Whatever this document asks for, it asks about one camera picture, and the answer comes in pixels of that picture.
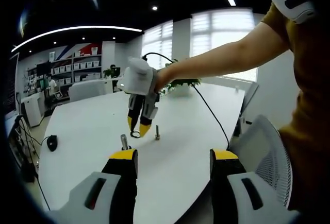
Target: white helmet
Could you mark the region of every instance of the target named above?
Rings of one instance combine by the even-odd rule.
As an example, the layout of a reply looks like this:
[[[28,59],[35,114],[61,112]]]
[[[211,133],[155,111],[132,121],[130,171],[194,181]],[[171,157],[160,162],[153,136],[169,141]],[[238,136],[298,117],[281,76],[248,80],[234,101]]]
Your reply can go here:
[[[313,4],[309,0],[272,0],[277,9],[288,19],[297,24],[316,15]]]

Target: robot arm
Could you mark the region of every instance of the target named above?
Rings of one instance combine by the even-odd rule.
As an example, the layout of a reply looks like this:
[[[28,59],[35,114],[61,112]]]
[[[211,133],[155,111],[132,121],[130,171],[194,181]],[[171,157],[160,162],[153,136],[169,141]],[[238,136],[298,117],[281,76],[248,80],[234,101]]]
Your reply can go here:
[[[127,121],[131,136],[133,136],[140,113],[140,136],[144,136],[151,127],[152,119],[158,111],[155,103],[159,101],[159,94],[154,92],[156,81],[157,71],[146,61],[138,58],[129,60],[129,67],[124,73],[123,90],[130,94]]]

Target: potted plant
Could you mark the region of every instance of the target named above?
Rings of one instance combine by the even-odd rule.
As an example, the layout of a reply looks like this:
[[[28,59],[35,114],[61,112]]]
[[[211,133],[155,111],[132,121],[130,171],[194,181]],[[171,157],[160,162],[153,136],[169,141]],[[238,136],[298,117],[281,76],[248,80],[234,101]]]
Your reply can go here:
[[[177,96],[187,96],[190,93],[190,87],[193,85],[199,85],[201,84],[201,81],[199,79],[179,79],[174,80],[167,84],[167,90],[172,90],[173,93]]]
[[[109,76],[112,78],[114,77],[114,69],[113,68],[107,68],[106,70],[103,71],[104,78],[108,78]]]

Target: computer mouse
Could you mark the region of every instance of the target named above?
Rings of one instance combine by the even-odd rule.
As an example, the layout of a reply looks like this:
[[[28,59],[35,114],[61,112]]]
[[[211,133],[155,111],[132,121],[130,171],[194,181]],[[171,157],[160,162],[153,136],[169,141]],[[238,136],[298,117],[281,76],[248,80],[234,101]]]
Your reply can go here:
[[[47,139],[47,146],[51,152],[54,152],[57,148],[57,136],[56,135],[51,135]]]

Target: green plant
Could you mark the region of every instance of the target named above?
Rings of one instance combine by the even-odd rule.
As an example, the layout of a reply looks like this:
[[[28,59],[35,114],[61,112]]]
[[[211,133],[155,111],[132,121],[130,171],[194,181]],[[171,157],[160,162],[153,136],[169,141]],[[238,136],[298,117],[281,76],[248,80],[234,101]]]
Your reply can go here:
[[[106,70],[103,71],[104,77],[110,76],[111,78],[114,77],[114,69],[112,68],[107,68]]]
[[[175,88],[178,85],[183,85],[184,83],[186,83],[188,86],[192,86],[192,85],[199,85],[201,84],[201,81],[199,79],[179,79],[179,80],[174,80],[170,83],[167,84],[167,89],[170,90],[172,88]]]

